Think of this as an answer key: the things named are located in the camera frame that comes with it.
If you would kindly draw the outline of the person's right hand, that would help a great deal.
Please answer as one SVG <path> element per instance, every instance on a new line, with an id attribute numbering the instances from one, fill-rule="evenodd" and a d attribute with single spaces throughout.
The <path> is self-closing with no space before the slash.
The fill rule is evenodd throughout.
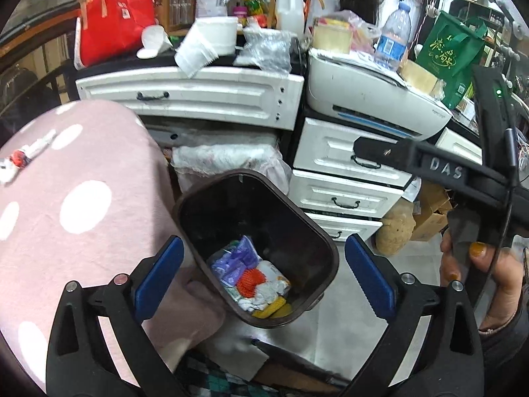
<path id="1" fill-rule="evenodd" d="M 460 263 L 453 255 L 450 231 L 447 230 L 440 244 L 442 253 L 439 268 L 440 282 L 447 286 L 462 278 Z M 484 332 L 496 331 L 508 325 L 515 317 L 522 297 L 524 267 L 509 248 L 502 248 L 496 254 L 494 246 L 474 242 L 469 247 L 468 258 L 473 266 L 487 278 L 485 289 L 493 289 L 490 303 L 479 329 Z"/>

